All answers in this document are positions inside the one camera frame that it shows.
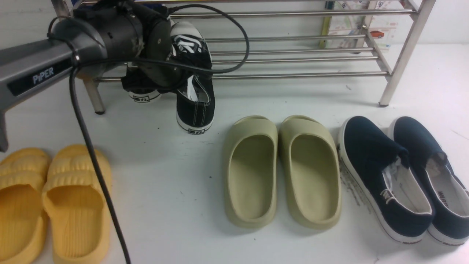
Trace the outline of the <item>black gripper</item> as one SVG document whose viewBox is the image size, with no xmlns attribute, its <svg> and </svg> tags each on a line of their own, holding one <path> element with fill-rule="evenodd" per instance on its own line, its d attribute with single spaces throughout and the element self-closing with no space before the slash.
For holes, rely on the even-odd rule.
<svg viewBox="0 0 469 264">
<path fill-rule="evenodd" d="M 152 9 L 138 4 L 137 16 L 143 26 L 144 48 L 140 58 L 174 62 L 176 51 L 170 37 L 171 20 L 168 8 L 159 6 Z M 137 65 L 158 87 L 171 89 L 183 83 L 183 70 L 177 67 L 146 62 L 139 62 Z"/>
</svg>

